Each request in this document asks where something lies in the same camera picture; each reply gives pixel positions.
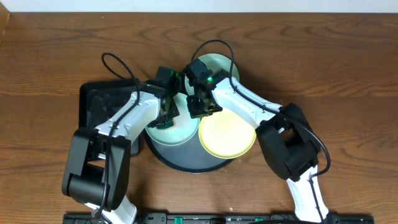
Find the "light green plate top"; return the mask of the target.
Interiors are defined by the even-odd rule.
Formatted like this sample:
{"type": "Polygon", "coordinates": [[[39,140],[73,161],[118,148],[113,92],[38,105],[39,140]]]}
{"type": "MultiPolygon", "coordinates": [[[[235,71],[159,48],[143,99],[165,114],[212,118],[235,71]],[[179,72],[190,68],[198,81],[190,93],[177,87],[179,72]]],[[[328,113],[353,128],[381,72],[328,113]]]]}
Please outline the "light green plate top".
{"type": "MultiPolygon", "coordinates": [[[[221,54],[205,54],[200,56],[199,59],[206,65],[208,69],[212,70],[213,72],[221,68],[229,71],[231,64],[231,60],[221,54]]],[[[184,84],[187,95],[193,95],[194,87],[189,85],[189,79],[187,77],[184,79],[184,84]]]]}

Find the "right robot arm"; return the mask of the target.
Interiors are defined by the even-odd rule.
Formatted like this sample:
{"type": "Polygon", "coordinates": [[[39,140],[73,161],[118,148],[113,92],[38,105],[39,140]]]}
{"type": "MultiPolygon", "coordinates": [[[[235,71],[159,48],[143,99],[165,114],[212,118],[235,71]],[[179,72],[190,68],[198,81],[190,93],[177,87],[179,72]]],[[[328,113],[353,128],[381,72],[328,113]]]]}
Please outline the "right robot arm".
{"type": "Polygon", "coordinates": [[[226,70],[184,72],[194,94],[188,98],[191,117],[211,116],[228,109],[251,125],[271,170],[286,180],[302,222],[325,223],[329,210],[318,184],[318,154],[325,145],[313,133],[295,104],[281,106],[244,87],[226,70]]]}

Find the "light blue plate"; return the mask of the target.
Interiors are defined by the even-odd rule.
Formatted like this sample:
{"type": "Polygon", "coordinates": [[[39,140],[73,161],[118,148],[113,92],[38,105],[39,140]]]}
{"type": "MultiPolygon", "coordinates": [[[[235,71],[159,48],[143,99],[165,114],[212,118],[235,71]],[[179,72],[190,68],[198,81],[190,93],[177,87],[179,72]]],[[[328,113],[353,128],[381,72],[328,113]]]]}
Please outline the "light blue plate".
{"type": "Polygon", "coordinates": [[[187,95],[177,93],[174,96],[178,116],[161,128],[145,128],[149,137],[159,144],[176,146],[188,141],[198,130],[200,118],[191,118],[187,107],[187,95]]]}

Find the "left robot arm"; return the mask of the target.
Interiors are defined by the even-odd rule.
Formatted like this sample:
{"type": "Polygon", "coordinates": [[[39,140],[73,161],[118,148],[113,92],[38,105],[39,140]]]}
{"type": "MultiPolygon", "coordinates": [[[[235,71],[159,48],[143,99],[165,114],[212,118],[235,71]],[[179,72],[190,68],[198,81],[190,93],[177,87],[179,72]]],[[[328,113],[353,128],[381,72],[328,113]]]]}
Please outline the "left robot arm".
{"type": "Polygon", "coordinates": [[[178,88],[159,82],[136,85],[124,105],[95,128],[73,134],[62,193],[92,208],[105,223],[134,223],[137,208],[126,196],[133,142],[145,127],[178,116],[178,88]]]}

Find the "green yellow sponge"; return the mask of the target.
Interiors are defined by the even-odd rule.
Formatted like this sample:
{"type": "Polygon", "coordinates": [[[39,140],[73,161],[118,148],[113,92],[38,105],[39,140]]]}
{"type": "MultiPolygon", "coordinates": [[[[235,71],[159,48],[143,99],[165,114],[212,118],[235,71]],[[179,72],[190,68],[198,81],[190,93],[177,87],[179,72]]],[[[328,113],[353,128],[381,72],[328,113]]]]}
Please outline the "green yellow sponge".
{"type": "Polygon", "coordinates": [[[169,129],[175,126],[175,123],[173,120],[166,121],[164,123],[159,123],[156,125],[157,129],[169,129]]]}

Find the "yellow plate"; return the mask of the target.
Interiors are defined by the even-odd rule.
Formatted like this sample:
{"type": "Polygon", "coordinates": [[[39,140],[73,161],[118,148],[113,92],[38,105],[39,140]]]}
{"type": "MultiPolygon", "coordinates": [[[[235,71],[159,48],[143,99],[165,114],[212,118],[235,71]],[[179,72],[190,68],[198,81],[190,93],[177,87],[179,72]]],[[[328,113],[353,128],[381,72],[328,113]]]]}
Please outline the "yellow plate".
{"type": "Polygon", "coordinates": [[[227,109],[202,118],[198,136],[204,149],[220,159],[242,156],[256,140],[254,128],[227,109]]]}

